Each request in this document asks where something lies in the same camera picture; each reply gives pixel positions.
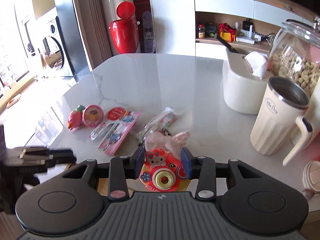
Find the clear barcode plastic packet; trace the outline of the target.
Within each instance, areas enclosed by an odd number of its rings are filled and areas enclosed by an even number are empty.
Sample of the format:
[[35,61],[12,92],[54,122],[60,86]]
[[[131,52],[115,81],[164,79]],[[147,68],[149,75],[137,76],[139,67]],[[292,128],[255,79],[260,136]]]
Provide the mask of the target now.
[[159,115],[151,119],[143,129],[136,134],[139,142],[142,142],[148,135],[157,131],[167,132],[168,128],[177,120],[182,114],[181,111],[167,106],[161,111]]

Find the red hello kitty toy camera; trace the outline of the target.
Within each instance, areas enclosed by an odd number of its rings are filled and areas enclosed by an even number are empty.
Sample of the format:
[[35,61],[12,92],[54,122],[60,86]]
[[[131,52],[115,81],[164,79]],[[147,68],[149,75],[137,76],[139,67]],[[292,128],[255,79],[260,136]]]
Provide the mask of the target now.
[[146,152],[139,179],[152,192],[181,192],[190,184],[181,161],[162,149]]

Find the cream mug lid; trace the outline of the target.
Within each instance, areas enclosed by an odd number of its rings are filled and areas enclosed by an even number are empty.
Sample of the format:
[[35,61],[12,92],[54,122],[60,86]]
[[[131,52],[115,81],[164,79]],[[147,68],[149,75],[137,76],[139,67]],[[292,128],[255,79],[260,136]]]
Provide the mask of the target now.
[[310,200],[314,195],[319,195],[320,192],[320,163],[319,161],[312,160],[308,162],[303,170],[302,182],[304,190],[303,196]]

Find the pink card package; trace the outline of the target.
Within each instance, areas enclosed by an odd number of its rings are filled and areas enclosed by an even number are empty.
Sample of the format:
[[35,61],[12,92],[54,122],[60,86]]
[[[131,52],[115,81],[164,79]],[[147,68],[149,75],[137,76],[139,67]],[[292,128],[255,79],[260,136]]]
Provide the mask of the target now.
[[117,150],[119,150],[121,144],[124,142],[140,116],[140,112],[126,111],[103,137],[97,146],[97,150],[101,150],[109,156],[116,155]]

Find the small brown jar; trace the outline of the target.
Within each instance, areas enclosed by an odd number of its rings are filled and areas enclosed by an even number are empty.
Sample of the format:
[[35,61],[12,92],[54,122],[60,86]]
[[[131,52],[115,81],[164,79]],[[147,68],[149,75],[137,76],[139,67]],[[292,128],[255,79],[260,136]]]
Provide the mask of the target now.
[[205,38],[205,36],[206,36],[205,26],[204,26],[204,24],[199,24],[198,25],[198,38]]

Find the red trash bin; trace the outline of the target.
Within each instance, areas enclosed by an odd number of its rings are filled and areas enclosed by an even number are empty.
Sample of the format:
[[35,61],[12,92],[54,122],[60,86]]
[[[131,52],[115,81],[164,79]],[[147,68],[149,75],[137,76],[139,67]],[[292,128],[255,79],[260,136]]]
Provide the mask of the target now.
[[110,23],[112,42],[120,54],[135,53],[139,45],[139,32],[132,2],[121,2],[116,9],[118,20]]

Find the pink round tin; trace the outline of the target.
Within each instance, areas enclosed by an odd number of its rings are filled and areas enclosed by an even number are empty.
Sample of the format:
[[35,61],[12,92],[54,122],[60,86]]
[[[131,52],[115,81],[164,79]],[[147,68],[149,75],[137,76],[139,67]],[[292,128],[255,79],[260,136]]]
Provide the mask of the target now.
[[104,113],[98,105],[87,106],[82,113],[82,122],[85,126],[96,128],[103,121]]

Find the red hawthorn snack packet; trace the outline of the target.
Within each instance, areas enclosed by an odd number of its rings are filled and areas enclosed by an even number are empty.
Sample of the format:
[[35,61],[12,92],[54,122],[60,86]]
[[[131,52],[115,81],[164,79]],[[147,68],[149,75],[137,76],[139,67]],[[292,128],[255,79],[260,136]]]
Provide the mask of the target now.
[[120,120],[122,117],[130,114],[130,111],[123,107],[114,107],[107,111],[104,115],[103,121],[92,131],[89,138],[95,140],[108,126],[114,124],[116,121]]

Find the glass jar of nuts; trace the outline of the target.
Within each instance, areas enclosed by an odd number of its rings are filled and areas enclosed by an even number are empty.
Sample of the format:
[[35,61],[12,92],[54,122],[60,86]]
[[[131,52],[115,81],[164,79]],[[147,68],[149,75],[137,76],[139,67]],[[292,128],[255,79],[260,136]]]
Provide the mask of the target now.
[[297,83],[312,96],[319,80],[319,16],[308,25],[286,20],[268,51],[268,68],[275,76]]

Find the red yellow bag on shelf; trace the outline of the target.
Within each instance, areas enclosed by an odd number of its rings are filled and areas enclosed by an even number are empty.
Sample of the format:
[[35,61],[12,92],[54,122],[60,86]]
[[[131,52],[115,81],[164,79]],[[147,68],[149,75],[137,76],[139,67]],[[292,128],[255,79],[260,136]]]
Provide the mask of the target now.
[[236,38],[237,29],[232,28],[227,23],[219,24],[219,37],[223,38],[227,42],[234,42]]

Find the white washing machine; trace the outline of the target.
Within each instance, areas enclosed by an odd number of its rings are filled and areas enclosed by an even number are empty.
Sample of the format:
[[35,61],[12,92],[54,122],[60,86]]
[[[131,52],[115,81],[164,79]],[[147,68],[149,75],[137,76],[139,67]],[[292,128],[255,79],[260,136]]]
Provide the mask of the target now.
[[14,6],[20,41],[28,58],[40,55],[45,67],[59,77],[73,77],[73,69],[67,59],[62,42],[57,9],[35,19],[31,9]]

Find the white round tissue container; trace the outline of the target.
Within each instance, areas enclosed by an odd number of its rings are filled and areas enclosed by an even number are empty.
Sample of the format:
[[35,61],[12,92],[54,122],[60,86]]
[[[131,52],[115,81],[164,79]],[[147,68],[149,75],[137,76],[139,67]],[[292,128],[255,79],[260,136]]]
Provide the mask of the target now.
[[268,79],[273,76],[267,71],[263,79],[249,73],[244,54],[226,52],[223,63],[223,98],[232,110],[242,114],[257,115],[264,97]]

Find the black paper bag on shelf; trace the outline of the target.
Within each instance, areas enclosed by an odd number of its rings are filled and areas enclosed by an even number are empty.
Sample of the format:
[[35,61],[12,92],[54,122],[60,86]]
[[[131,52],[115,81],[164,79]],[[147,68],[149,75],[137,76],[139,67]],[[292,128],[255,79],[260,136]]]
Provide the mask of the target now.
[[246,37],[251,38],[254,30],[254,23],[251,18],[247,18],[242,22],[242,30],[246,34]]

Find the cream ribbed mug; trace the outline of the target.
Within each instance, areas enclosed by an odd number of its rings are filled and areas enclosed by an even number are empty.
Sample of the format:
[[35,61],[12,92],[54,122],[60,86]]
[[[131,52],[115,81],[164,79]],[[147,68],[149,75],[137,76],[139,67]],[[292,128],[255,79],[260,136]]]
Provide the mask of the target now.
[[280,76],[269,78],[250,135],[253,148],[272,155],[298,128],[301,137],[283,160],[283,166],[289,165],[312,138],[313,128],[305,117],[309,106],[310,98],[299,85]]

